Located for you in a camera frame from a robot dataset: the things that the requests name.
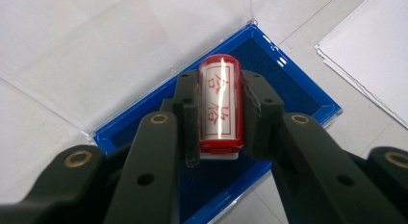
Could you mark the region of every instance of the white label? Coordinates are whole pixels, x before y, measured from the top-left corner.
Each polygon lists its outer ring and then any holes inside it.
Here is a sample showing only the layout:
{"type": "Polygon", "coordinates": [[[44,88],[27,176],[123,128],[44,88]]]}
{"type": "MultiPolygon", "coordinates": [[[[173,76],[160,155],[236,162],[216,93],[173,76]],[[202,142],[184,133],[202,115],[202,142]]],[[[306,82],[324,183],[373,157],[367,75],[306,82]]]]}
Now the white label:
{"type": "Polygon", "coordinates": [[[201,69],[201,117],[203,139],[235,139],[235,71],[229,62],[201,69]]]}

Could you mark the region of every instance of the white paper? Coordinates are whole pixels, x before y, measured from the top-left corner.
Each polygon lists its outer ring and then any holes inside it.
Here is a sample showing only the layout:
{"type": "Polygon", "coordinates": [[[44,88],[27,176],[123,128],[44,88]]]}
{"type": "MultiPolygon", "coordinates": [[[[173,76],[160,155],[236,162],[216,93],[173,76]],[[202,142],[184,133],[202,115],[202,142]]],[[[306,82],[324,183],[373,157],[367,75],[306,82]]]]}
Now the white paper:
{"type": "Polygon", "coordinates": [[[367,0],[318,45],[324,62],[408,128],[408,0],[367,0]]]}

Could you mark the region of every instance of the blue tray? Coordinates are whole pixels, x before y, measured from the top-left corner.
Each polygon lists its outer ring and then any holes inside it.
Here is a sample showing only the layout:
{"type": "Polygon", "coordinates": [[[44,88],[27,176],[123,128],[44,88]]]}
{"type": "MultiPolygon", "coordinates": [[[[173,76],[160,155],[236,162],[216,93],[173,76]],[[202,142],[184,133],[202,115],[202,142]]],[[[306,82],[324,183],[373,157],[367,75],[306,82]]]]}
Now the blue tray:
{"type": "MultiPolygon", "coordinates": [[[[263,75],[285,102],[287,112],[306,113],[323,124],[342,110],[256,25],[246,25],[184,71],[197,69],[206,57],[218,53],[230,54],[240,61],[242,69],[263,75]]],[[[175,86],[176,77],[96,131],[98,146],[110,154],[132,141],[141,118],[157,111],[164,98],[172,97],[175,86]]],[[[201,161],[193,169],[182,163],[180,221],[211,221],[265,175],[270,166],[270,162],[253,161],[244,151],[232,162],[201,161]]]]}

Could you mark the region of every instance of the can label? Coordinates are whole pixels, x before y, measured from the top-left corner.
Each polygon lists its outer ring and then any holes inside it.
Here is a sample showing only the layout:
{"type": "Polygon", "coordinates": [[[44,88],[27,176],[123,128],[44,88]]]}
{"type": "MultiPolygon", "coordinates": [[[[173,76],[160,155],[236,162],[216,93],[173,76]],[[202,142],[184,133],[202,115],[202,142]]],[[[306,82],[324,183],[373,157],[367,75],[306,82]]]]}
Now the can label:
{"type": "Polygon", "coordinates": [[[201,69],[201,108],[205,116],[202,138],[236,138],[235,69],[230,62],[214,62],[201,69]]]}

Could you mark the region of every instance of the white sheet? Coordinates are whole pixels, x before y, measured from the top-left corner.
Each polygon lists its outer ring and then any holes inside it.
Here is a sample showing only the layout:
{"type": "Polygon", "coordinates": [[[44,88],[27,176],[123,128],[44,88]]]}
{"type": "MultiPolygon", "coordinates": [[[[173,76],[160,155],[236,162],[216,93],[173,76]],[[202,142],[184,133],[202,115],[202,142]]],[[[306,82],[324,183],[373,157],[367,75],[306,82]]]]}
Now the white sheet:
{"type": "Polygon", "coordinates": [[[325,63],[406,128],[407,5],[367,0],[316,46],[325,63]]]}

